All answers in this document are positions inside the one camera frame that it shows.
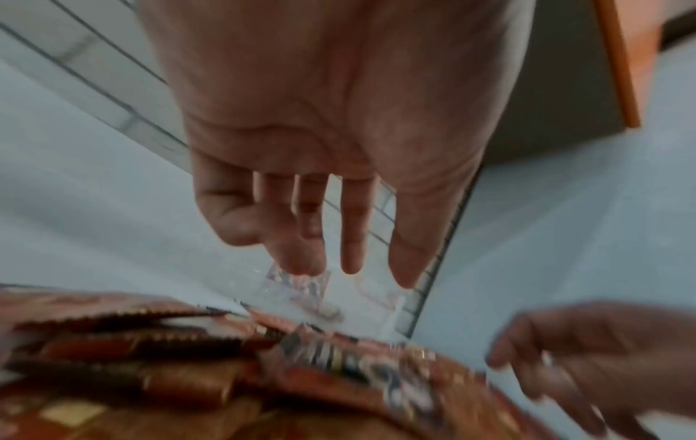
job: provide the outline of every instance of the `human hand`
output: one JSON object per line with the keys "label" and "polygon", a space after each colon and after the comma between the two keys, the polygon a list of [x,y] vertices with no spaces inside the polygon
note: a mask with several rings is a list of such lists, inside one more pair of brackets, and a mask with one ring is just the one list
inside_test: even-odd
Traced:
{"label": "human hand", "polygon": [[523,313],[494,340],[486,361],[512,365],[526,396],[554,399],[596,436],[609,428],[654,440],[636,419],[649,411],[696,418],[693,312],[596,302]]}
{"label": "human hand", "polygon": [[356,273],[381,178],[397,191],[389,264],[404,287],[436,254],[479,167],[533,8],[534,0],[138,4],[183,110],[196,202],[221,239],[264,244],[290,273],[323,272],[323,197],[328,176],[340,175],[341,265]]}

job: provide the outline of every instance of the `gray surface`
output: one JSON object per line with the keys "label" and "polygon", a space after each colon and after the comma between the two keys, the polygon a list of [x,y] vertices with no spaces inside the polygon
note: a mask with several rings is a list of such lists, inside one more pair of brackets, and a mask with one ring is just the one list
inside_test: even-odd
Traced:
{"label": "gray surface", "polygon": [[[643,130],[483,171],[413,339],[483,368],[517,310],[592,298],[696,306],[696,40],[660,59]],[[522,405],[584,439],[552,405]],[[663,439],[696,428],[654,422]]]}
{"label": "gray surface", "polygon": [[592,0],[537,0],[529,49],[487,162],[625,128]]}

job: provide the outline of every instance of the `pile of packets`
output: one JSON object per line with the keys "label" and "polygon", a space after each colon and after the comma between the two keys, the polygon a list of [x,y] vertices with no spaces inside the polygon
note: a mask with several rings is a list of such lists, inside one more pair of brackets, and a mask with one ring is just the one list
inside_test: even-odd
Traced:
{"label": "pile of packets", "polygon": [[10,336],[3,440],[557,439],[439,354],[252,309],[0,290]]}

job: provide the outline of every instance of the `open palm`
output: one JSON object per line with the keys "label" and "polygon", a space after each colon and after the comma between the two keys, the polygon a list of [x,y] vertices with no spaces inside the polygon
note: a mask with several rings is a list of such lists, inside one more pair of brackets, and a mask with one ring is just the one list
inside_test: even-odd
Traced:
{"label": "open palm", "polygon": [[478,168],[534,0],[141,0],[180,104],[203,215],[318,274],[330,174],[341,264],[360,270],[376,184],[397,191],[389,264],[411,287]]}

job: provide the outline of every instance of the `orange edge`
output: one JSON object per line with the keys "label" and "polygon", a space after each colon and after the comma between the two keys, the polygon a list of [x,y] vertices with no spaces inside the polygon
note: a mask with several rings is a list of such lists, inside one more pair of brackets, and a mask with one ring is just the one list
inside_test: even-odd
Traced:
{"label": "orange edge", "polygon": [[597,17],[607,47],[623,118],[629,128],[639,128],[641,126],[640,110],[631,80],[629,56],[616,3],[614,0],[594,0],[594,7],[597,9]]}

